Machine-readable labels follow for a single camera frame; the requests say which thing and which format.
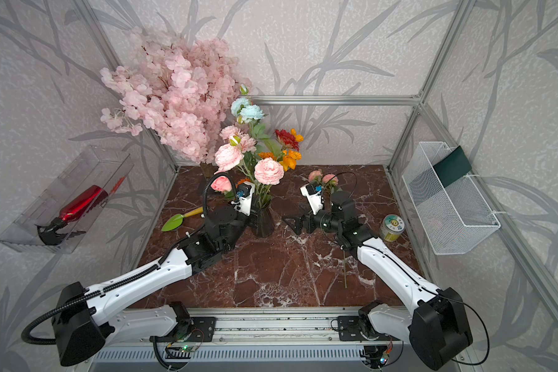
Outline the pink rose stem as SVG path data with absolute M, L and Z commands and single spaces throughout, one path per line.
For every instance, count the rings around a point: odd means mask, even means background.
M 235 192 L 229 178 L 222 175 L 216 175 L 210 186 L 215 192 L 221 193 L 227 200 L 233 200 Z

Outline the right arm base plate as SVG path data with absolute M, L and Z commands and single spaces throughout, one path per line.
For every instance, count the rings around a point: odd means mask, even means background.
M 339 340 L 342 342 L 375 341 L 380 338 L 367 329 L 359 316 L 339 316 L 336 320 Z

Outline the peach pink peony stem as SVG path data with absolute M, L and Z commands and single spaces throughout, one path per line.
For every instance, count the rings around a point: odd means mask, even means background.
M 341 188 L 339 187 L 339 178 L 337 175 L 335 174 L 327 174 L 324 175 L 324 173 L 322 172 L 321 169 L 318 170 L 313 170 L 309 175 L 308 175 L 308 181 L 310 182 L 317 182 L 322 186 L 322 190 L 323 193 L 325 194 L 325 198 L 330 199 L 330 195 L 332 195 L 335 192 L 338 192 L 341 190 Z M 346 254 L 342 251 L 343 253 L 343 260 L 342 260 L 342 266 L 343 266 L 343 280 L 344 280 L 344 288 L 347 289 L 347 262 L 346 262 Z

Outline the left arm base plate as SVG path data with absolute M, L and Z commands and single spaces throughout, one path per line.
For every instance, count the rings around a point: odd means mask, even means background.
M 215 333 L 216 317 L 181 319 L 168 336 L 173 341 L 210 343 Z

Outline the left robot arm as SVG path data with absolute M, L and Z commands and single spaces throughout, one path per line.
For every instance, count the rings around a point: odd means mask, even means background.
M 121 333 L 115 317 L 135 302 L 205 271 L 233 250 L 250 222 L 242 207 L 223 206 L 205 217 L 203 229 L 175 243 L 161 258 L 110 281 L 65 287 L 51 321 L 60 365 L 74 366 Z

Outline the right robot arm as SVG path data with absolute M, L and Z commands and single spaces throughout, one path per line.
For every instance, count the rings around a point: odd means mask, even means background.
M 472 345 L 474 339 L 462 297 L 416 273 L 398 258 L 366 223 L 347 192 L 335 192 L 330 209 L 324 207 L 320 185 L 301 188 L 308 208 L 283 221 L 299 235 L 320 230 L 334 235 L 343 252 L 371 269 L 398 296 L 398 310 L 375 301 L 358 312 L 355 333 L 375 341 L 392 336 L 408 344 L 431 370 L 439 370 Z

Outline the pink ranunculus flower stem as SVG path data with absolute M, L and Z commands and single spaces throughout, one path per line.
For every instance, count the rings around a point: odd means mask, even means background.
M 215 152 L 218 170 L 227 172 L 237 168 L 255 185 L 254 194 L 260 209 L 271 203 L 271 187 L 280 183 L 285 170 L 273 157 L 261 158 L 251 148 L 241 144 L 224 144 Z

